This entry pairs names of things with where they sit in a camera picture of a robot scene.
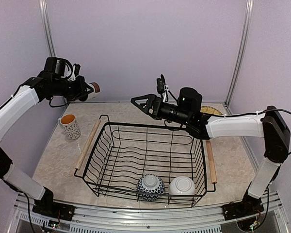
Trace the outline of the white brown ceramic cup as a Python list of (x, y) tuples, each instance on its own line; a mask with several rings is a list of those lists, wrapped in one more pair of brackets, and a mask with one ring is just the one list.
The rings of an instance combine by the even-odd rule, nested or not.
[(86, 91), (87, 91), (86, 100), (91, 100), (94, 99), (100, 93), (100, 87), (96, 82), (87, 83)]

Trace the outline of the white floral patterned mug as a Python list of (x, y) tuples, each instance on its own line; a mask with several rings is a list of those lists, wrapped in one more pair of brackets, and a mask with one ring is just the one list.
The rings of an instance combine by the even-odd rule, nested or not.
[(76, 140), (81, 136), (81, 130), (74, 114), (67, 114), (58, 118), (58, 124), (67, 140)]

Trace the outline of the yellow woven bamboo tray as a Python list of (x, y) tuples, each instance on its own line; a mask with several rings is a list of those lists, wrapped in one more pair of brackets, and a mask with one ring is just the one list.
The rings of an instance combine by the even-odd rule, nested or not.
[(216, 108), (211, 107), (211, 106), (202, 106), (200, 112), (205, 113), (205, 114), (215, 115), (213, 113), (215, 109)]

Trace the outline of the blue white patterned bowl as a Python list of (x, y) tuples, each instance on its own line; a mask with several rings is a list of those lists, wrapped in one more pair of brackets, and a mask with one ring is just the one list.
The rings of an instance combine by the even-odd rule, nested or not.
[(140, 200), (156, 201), (165, 193), (165, 185), (158, 175), (146, 174), (138, 180), (136, 192)]

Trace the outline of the plain white bowl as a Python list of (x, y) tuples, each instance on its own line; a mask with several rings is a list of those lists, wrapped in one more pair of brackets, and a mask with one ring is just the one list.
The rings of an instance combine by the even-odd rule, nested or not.
[(193, 195), (195, 184), (189, 177), (178, 176), (170, 182), (168, 191), (170, 195)]

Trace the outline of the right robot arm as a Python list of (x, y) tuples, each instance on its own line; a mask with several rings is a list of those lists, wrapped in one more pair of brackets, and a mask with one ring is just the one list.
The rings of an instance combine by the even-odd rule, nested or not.
[(264, 139), (264, 159), (243, 199), (222, 207), (226, 220), (263, 212), (261, 196), (289, 155), (291, 132), (280, 110), (268, 106), (266, 110), (255, 113), (220, 116), (206, 114), (201, 112), (202, 95), (191, 87), (180, 90), (176, 105), (167, 103), (163, 96), (155, 94), (134, 97), (130, 102), (155, 120), (164, 119), (184, 125), (185, 131), (197, 139), (226, 136)]

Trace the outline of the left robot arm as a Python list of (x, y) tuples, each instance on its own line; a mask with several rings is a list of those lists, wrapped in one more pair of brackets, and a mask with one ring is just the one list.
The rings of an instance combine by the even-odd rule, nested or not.
[[(51, 102), (63, 97), (67, 102), (87, 101), (100, 92), (97, 83), (89, 83), (80, 75), (79, 64), (67, 59), (48, 57), (43, 70), (20, 84), (16, 92), (0, 106), (0, 143), (9, 130), (34, 106), (43, 100)], [(54, 194), (14, 165), (0, 146), (0, 179), (34, 199), (35, 206), (53, 216), (58, 212)]]

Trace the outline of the left aluminium corner post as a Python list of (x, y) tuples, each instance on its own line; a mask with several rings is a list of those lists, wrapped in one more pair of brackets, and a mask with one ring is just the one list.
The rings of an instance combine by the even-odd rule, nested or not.
[(55, 57), (56, 52), (55, 52), (55, 47), (54, 47), (54, 43), (52, 39), (47, 1), (39, 0), (39, 8), (40, 8), (40, 14), (41, 14), (41, 19), (42, 19), (42, 25), (44, 29), (44, 35), (46, 38), (48, 53), (50, 57)]

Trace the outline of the aluminium corner post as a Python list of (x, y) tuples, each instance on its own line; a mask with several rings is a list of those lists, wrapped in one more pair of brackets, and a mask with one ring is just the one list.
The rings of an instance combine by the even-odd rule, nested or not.
[(246, 1), (246, 9), (245, 9), (245, 15), (244, 15), (244, 22), (243, 22), (243, 27), (242, 27), (242, 34), (241, 34), (241, 40), (239, 44), (239, 49), (236, 57), (236, 63), (233, 69), (233, 74), (232, 74), (232, 79), (231, 83), (227, 92), (226, 100), (225, 100), (225, 105), (229, 107), (232, 102), (233, 95), (236, 90), (236, 85), (237, 81), (239, 79), (242, 63), (243, 63), (243, 58), (245, 55), (245, 50), (246, 50), (246, 45), (247, 45), (247, 40), (248, 40), (248, 35), (250, 31), (250, 24), (251, 24), (251, 19), (252, 19), (252, 13), (253, 13), (253, 6), (254, 6), (254, 1), (253, 0), (247, 0)]
[(42, 19), (42, 25), (44, 29), (44, 35), (46, 38), (48, 53), (50, 57), (55, 57), (56, 52), (55, 52), (55, 47), (54, 47), (54, 43), (52, 39), (47, 1), (39, 0), (39, 8), (40, 8), (40, 14), (41, 14), (41, 19)]

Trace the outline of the right aluminium corner post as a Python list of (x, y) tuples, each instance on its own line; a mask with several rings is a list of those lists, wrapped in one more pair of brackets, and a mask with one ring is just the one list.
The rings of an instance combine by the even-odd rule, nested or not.
[(239, 49), (236, 57), (236, 63), (233, 69), (233, 74), (232, 74), (232, 79), (231, 83), (227, 92), (226, 100), (225, 100), (225, 105), (229, 107), (232, 102), (233, 95), (236, 90), (236, 85), (237, 81), (239, 79), (242, 63), (243, 63), (243, 58), (245, 55), (245, 50), (246, 50), (246, 45), (247, 45), (247, 40), (248, 40), (248, 35), (250, 31), (250, 24), (251, 24), (251, 19), (252, 19), (252, 13), (253, 13), (253, 6), (254, 6), (254, 1), (253, 0), (247, 0), (246, 1), (246, 9), (245, 9), (245, 15), (244, 15), (244, 22), (243, 22), (243, 27), (242, 27), (242, 34), (241, 34), (241, 40), (239, 44)]

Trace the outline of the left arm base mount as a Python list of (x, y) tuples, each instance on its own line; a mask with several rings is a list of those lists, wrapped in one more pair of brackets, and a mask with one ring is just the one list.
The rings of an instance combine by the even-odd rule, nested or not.
[(53, 200), (35, 200), (32, 211), (43, 216), (72, 221), (75, 206), (54, 202)]

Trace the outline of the aluminium front rail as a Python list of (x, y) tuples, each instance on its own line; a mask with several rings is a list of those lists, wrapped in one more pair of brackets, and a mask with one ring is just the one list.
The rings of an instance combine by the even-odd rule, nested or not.
[(51, 228), (55, 218), (33, 213), (33, 199), (18, 195), (11, 212), (8, 232), (37, 233), (240, 233), (241, 223), (251, 225), (256, 218), (261, 225), (256, 233), (288, 233), (289, 226), (276, 192), (262, 196), (265, 211), (238, 219), (225, 220), (221, 204), (193, 208), (122, 209), (73, 203), (71, 221), (60, 219), (58, 228)]

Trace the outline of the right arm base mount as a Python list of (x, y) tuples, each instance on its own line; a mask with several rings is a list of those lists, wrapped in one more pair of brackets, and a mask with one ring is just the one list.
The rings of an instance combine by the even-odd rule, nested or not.
[(264, 211), (261, 199), (249, 199), (233, 202), (222, 206), (225, 220), (232, 220), (258, 214)]

